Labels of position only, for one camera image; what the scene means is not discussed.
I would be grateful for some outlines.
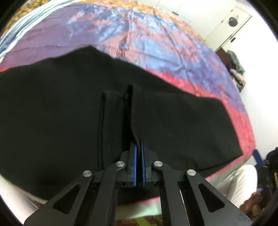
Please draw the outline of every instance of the white cabinet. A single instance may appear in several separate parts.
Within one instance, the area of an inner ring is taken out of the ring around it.
[[[233,0],[202,0],[199,6],[200,12],[190,25],[203,39],[206,39],[234,7]]]
[[[229,25],[230,18],[237,19],[237,25]],[[231,37],[250,18],[250,14],[235,7],[221,21],[221,23],[209,34],[206,42],[209,47],[216,51],[229,37]]]
[[[149,4],[153,7],[157,7],[159,0],[139,0],[139,2]]]
[[[222,46],[221,48],[227,52],[228,50],[232,50],[236,53],[238,52],[244,52],[247,48],[246,45],[252,46],[253,44],[256,43],[257,40],[262,40],[259,39],[259,34],[256,32],[257,31],[262,31],[259,28],[262,28],[264,24],[259,22],[259,19],[255,19],[254,17],[251,17],[241,28],[238,32],[236,32],[235,35],[230,37]]]
[[[186,23],[191,24],[200,12],[200,4],[203,0],[183,0],[182,5],[177,10],[177,14]]]
[[[160,0],[157,7],[167,12],[176,12],[184,0]]]

